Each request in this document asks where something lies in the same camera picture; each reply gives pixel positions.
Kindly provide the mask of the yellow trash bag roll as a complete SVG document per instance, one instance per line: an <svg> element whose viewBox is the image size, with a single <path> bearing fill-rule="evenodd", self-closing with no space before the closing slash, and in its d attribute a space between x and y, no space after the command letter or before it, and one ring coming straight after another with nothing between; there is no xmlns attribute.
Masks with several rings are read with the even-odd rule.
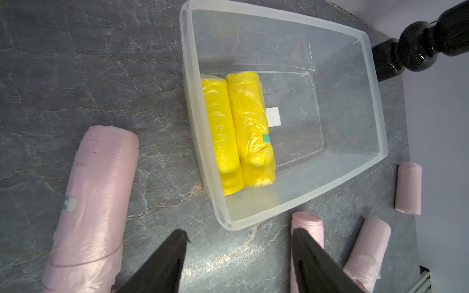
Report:
<svg viewBox="0 0 469 293"><path fill-rule="evenodd" d="M204 76L202 90L217 168L225 196L244 188L227 82Z"/></svg>
<svg viewBox="0 0 469 293"><path fill-rule="evenodd" d="M276 180L276 162L270 141L260 77L255 72L228 74L231 102L244 185L257 188Z"/></svg>

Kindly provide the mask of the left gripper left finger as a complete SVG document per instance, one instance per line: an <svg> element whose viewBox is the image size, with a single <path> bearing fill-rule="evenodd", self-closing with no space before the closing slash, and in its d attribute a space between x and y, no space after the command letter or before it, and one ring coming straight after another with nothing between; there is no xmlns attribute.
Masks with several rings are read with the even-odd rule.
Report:
<svg viewBox="0 0 469 293"><path fill-rule="evenodd" d="M189 238L174 230L118 293L177 293Z"/></svg>

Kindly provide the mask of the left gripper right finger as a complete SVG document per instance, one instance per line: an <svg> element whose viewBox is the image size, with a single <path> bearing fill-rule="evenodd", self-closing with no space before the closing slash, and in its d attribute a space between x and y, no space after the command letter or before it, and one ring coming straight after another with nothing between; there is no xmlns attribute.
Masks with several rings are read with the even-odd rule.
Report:
<svg viewBox="0 0 469 293"><path fill-rule="evenodd" d="M362 293L323 248L303 228L292 235L296 282L301 293Z"/></svg>

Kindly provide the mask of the clear plastic storage box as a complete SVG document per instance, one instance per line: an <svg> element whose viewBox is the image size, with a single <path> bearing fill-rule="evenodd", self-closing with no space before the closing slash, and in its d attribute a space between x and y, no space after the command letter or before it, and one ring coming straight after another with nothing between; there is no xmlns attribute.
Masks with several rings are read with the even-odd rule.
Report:
<svg viewBox="0 0 469 293"><path fill-rule="evenodd" d="M343 184L388 154L367 33L234 1L187 1L180 12L183 78L192 136L217 221L237 231ZM276 180L225 196L202 92L204 76L260 76Z"/></svg>

